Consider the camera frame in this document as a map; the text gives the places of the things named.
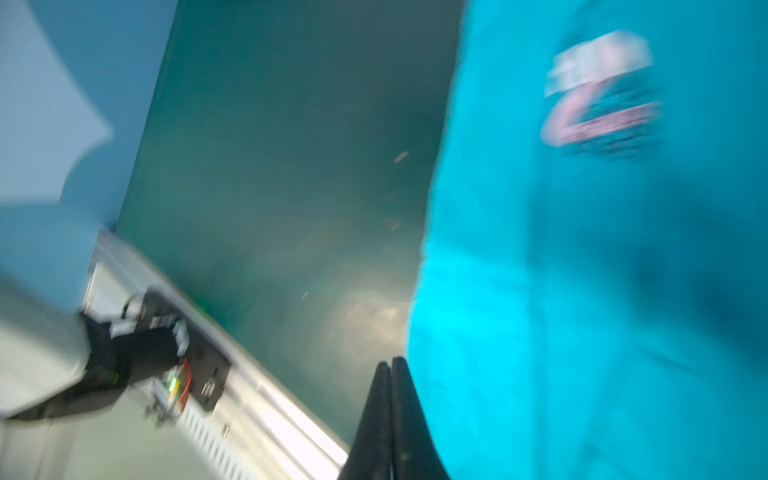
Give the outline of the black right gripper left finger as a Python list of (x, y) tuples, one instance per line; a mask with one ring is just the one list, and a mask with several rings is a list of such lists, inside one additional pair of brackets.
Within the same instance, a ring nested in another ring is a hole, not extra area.
[(371, 383), (357, 432), (338, 480), (392, 478), (391, 369), (380, 362)]

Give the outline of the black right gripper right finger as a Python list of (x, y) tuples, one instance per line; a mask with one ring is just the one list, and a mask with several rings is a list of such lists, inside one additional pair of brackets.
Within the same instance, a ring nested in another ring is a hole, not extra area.
[(395, 357), (392, 360), (391, 376), (393, 478), (448, 480), (405, 358)]

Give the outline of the teal printed t-shirt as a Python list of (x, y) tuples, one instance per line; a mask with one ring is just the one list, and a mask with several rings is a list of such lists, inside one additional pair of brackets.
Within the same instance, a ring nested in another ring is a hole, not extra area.
[(423, 256), (451, 478), (765, 478), (766, 3), (468, 2)]

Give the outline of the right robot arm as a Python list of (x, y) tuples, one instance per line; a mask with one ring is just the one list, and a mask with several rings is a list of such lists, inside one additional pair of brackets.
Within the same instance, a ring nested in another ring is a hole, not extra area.
[(1, 285), (5, 479), (444, 479), (406, 361), (380, 363), (350, 448), (225, 335), (152, 288), (113, 316)]

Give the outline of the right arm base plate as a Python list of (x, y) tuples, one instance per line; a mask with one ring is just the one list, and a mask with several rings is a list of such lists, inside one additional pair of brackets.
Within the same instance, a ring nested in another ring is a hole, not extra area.
[(213, 411), (232, 366), (224, 350), (179, 305), (154, 288), (144, 293), (133, 320), (133, 331), (115, 338), (129, 360), (129, 382), (159, 378), (179, 367), (178, 393), (195, 400), (203, 411)]

